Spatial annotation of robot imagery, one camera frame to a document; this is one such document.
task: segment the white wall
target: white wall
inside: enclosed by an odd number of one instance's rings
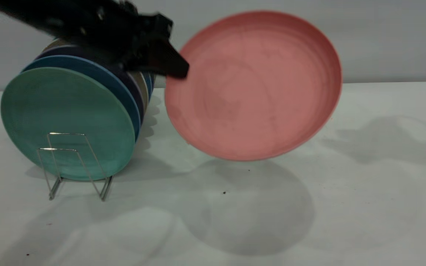
[[[281,10],[303,17],[333,41],[346,82],[426,81],[426,0],[137,0],[140,12],[174,20],[180,48],[195,32],[245,10]],[[50,37],[0,15],[0,89]]]

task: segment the table surface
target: table surface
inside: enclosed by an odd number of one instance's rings
[[[247,163],[188,145],[156,89],[106,202],[49,201],[0,119],[0,265],[426,265],[426,82],[345,84],[312,140]]]

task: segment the stack of plates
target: stack of plates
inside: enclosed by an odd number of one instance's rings
[[[37,149],[49,146],[48,133],[84,133],[109,176],[131,158],[153,83],[151,74],[100,64],[81,47],[56,40],[8,84],[1,117],[13,143],[39,166]],[[104,178],[83,136],[50,141],[53,148],[78,150],[93,180]],[[76,153],[53,155],[62,177],[89,180]],[[57,175],[53,155],[41,151],[46,171]]]

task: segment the dish rack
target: dish rack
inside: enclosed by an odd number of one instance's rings
[[[100,190],[97,188],[95,181],[93,181],[93,178],[91,178],[91,174],[88,171],[88,168],[85,165],[85,162],[83,160],[83,158],[81,158],[80,153],[78,152],[78,150],[76,149],[60,149],[60,148],[54,148],[52,147],[52,142],[50,140],[51,137],[53,136],[60,136],[60,135],[65,135],[65,136],[78,136],[78,137],[84,137],[85,138],[85,142],[88,145],[88,147],[91,150],[91,153],[93,154],[93,157],[95,158],[96,162],[98,163],[98,166],[101,170],[101,172],[103,173],[104,176],[104,185],[103,188]],[[111,186],[111,181],[113,180],[113,176],[107,177],[105,171],[103,170],[103,167],[101,166],[98,157],[96,156],[95,152],[93,151],[93,148],[91,147],[90,141],[88,140],[88,137],[84,134],[84,133],[60,133],[60,132],[50,132],[47,134],[47,143],[48,143],[48,147],[40,147],[37,149],[37,156],[39,157],[39,161],[40,161],[40,166],[42,168],[42,171],[44,172],[44,177],[45,180],[47,182],[47,186],[49,187],[49,200],[53,200],[55,198],[55,195],[57,194],[57,190],[60,187],[61,182],[63,182],[64,178],[60,175],[60,171],[59,171],[59,167],[57,165],[57,160],[55,159],[55,152],[71,152],[71,153],[76,153],[76,155],[78,156],[78,159],[80,160],[81,165],[83,166],[85,172],[87,173],[87,177],[90,179],[91,184],[93,185],[93,188],[96,190],[99,198],[101,199],[101,201],[105,201],[106,200],[106,196],[108,195],[108,190]],[[47,171],[45,170],[45,166],[44,166],[44,162],[42,160],[41,157],[41,152],[43,151],[49,151],[50,153],[52,153],[52,159],[54,160],[54,165],[55,168],[57,170],[57,175],[56,175],[56,180],[54,185],[50,185],[49,182],[49,177],[47,176]]]

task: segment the green plate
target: green plate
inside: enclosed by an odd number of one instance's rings
[[[119,172],[135,146],[131,119],[120,101],[102,84],[69,69],[42,67],[19,74],[6,87],[1,117],[10,139],[36,165],[38,148],[49,147],[47,133],[84,133],[105,173]],[[104,178],[83,136],[53,135],[53,148],[80,152],[93,180]],[[40,152],[45,169],[56,175],[50,151]],[[76,153],[54,152],[60,174],[89,180]]]

